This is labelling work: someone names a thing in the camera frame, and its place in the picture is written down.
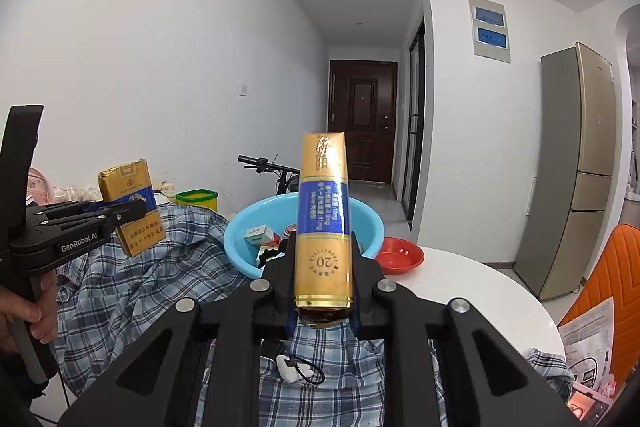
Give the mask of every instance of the brown door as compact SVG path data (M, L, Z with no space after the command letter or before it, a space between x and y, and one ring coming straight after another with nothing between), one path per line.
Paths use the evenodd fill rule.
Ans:
M349 178L391 183L395 62L331 61L329 131L344 131Z

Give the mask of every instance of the screen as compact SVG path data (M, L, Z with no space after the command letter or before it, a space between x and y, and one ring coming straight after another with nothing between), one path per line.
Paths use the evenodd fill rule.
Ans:
M503 33L487 30L486 28L478 28L478 41L490 44L491 46L499 46L507 48L507 36Z
M504 26L504 17L500 12L494 12L493 10L487 10L486 8L480 8L476 6L476 19L478 21L484 21L489 24L496 24L497 26Z
M612 403L612 399L574 382L573 392L566 404L569 411L580 420L582 427L595 427Z

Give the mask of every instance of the hand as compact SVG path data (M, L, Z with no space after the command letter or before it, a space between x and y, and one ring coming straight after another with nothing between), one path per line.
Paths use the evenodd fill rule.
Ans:
M42 344L48 344L56 338L58 334L57 282L55 271L40 277L42 294L36 304L0 286L0 353L6 355L18 353L7 324L7 321L13 321L14 317L30 322L31 335L39 339Z

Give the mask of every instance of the cigarette pack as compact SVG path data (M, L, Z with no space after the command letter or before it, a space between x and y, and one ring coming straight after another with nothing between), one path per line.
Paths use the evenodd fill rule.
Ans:
M280 244L280 237L266 225L252 227L244 231L244 240L251 245L260 247L277 247Z
M294 300L308 323L345 318L353 303L344 133L305 134Z
M118 165L100 172L98 187L105 202L144 200L146 203L145 217L116 227L122 250L129 257L138 255L166 237L151 188L146 160Z

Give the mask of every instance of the small box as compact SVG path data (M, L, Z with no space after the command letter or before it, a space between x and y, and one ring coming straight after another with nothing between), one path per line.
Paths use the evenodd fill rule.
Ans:
M145 217L116 227L122 250L129 257L135 257L166 237L151 188L146 160L138 160L100 172L98 187L105 202L144 200L146 203Z
M266 225L260 225L244 231L244 240L255 247L265 245L266 247L277 247L280 244L280 237Z

